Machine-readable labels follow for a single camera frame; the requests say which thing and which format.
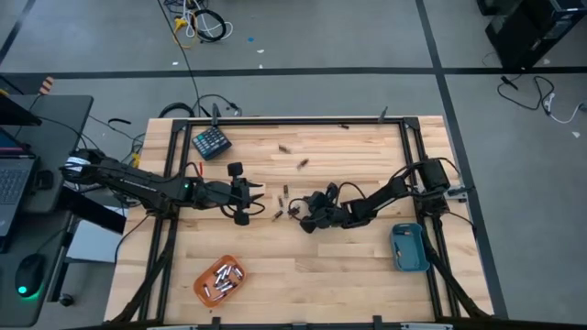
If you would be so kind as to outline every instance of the wooden table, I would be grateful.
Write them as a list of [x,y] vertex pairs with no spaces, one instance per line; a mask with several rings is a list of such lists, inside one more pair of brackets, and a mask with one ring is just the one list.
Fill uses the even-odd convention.
[[[419,117],[430,157],[453,159],[441,116]],[[162,174],[171,134],[171,119],[151,119],[140,168]],[[192,137],[203,127],[194,128]],[[330,182],[355,182],[366,194],[374,193],[405,165],[399,129],[389,125],[338,126],[223,126],[233,147],[204,163],[207,181],[228,182],[227,164],[242,161],[243,176],[264,184],[260,202],[267,210],[252,216],[250,225],[237,226],[219,210],[182,209],[165,316],[166,324],[209,324],[220,316],[223,324],[356,323],[433,321],[425,273],[405,273],[393,266],[389,234],[395,224],[415,221],[410,198],[391,204],[377,219],[361,228],[317,229],[305,233],[294,220],[271,217],[279,209],[278,196],[288,184],[290,198],[324,191]],[[175,155],[183,138],[178,137]],[[278,144],[293,153],[278,151]],[[174,170],[179,167],[175,157]],[[310,159],[301,170],[296,164]],[[200,161],[191,147],[188,161]],[[445,169],[457,184],[457,173]],[[187,171],[195,176],[194,170]],[[357,198],[350,187],[340,200]],[[450,201],[452,212],[468,217],[465,203]],[[125,231],[144,217],[130,211]],[[471,298],[487,313],[491,301],[471,226],[453,215],[442,217],[452,271]],[[154,219],[130,235],[120,249],[105,319],[116,316],[130,300],[145,275]],[[192,285],[202,271],[225,254],[242,261],[248,280],[238,292],[214,310],[194,295]],[[449,314],[444,281],[437,274],[443,311]],[[151,295],[154,316],[159,285]]]

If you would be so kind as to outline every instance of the orange tray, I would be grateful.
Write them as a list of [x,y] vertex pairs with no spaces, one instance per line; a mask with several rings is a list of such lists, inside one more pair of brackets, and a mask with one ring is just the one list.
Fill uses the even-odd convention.
[[[217,290],[214,286],[214,282],[216,281],[216,275],[214,273],[224,265],[238,267],[238,270],[242,272],[242,279],[239,280],[234,271],[231,271],[230,274],[228,274],[228,278],[230,279],[230,281],[237,284],[237,287],[226,291],[226,295],[223,298],[215,301],[214,298],[221,295],[222,292]],[[207,269],[204,273],[202,273],[202,275],[200,275],[200,277],[198,277],[195,280],[194,293],[196,296],[198,296],[198,298],[200,298],[200,300],[202,301],[202,303],[204,303],[206,307],[214,308],[217,307],[223,301],[225,301],[228,297],[230,297],[230,295],[233,294],[236,290],[238,290],[242,286],[242,283],[245,281],[246,278],[247,272],[242,267],[242,264],[240,264],[240,262],[238,262],[238,260],[233,256],[225,255],[222,256],[222,258],[215,262],[214,265],[210,266],[209,269]],[[208,297],[205,294],[205,285],[208,287],[208,290],[210,291],[210,297]]]

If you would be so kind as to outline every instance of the blue container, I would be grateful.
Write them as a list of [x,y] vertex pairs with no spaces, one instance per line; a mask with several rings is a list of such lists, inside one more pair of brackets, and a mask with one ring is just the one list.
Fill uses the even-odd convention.
[[398,224],[390,234],[395,267],[400,271],[427,271],[430,263],[426,259],[422,226],[419,224]]

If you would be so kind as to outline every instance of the laptop keyboard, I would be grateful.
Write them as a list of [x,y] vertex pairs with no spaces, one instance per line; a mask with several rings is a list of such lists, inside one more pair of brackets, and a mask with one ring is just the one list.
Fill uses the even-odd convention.
[[16,204],[27,183],[28,170],[0,169],[0,204]]

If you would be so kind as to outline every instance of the computer mouse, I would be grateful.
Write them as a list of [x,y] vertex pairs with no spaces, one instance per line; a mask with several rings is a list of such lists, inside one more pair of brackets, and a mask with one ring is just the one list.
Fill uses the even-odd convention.
[[15,275],[15,287],[21,297],[27,298],[37,293],[43,282],[45,257],[34,253],[23,258]]

